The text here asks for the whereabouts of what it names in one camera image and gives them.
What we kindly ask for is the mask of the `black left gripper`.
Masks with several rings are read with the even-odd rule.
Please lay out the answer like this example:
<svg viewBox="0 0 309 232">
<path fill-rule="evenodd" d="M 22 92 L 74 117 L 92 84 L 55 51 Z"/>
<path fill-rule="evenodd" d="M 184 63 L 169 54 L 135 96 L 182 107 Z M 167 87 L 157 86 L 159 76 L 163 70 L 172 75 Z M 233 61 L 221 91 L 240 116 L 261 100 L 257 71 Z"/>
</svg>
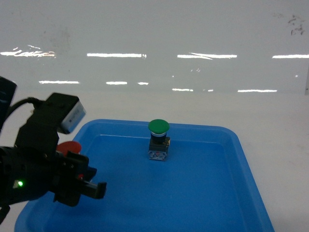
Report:
<svg viewBox="0 0 309 232">
<path fill-rule="evenodd" d="M 0 205 L 32 201 L 47 192 L 76 206 L 81 195 L 103 199 L 107 183 L 92 183 L 97 169 L 79 152 L 58 150 L 58 119 L 31 116 L 19 129 L 15 145 L 0 149 Z"/>
</svg>

